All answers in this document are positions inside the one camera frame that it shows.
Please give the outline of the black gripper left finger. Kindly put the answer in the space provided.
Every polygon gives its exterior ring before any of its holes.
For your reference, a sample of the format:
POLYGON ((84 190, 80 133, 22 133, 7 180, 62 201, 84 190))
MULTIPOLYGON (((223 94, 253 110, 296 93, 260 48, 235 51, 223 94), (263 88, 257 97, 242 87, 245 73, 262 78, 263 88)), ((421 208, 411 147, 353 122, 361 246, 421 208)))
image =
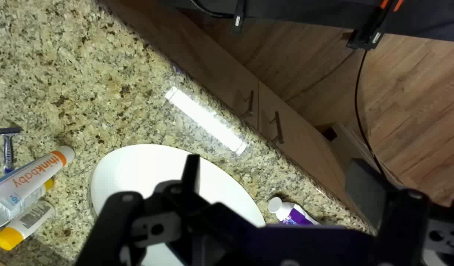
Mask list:
POLYGON ((112 193, 75 260, 75 266, 140 266, 143 249, 133 245, 132 224, 140 212, 142 195, 112 193))

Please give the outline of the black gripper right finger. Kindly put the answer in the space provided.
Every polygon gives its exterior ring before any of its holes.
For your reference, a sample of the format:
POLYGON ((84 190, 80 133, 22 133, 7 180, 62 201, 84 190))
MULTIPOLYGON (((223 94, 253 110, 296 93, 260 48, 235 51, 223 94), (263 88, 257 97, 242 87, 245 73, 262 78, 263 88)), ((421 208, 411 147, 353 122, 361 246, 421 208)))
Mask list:
POLYGON ((429 198, 413 189, 389 195, 374 243, 374 266, 418 266, 421 261, 429 198))

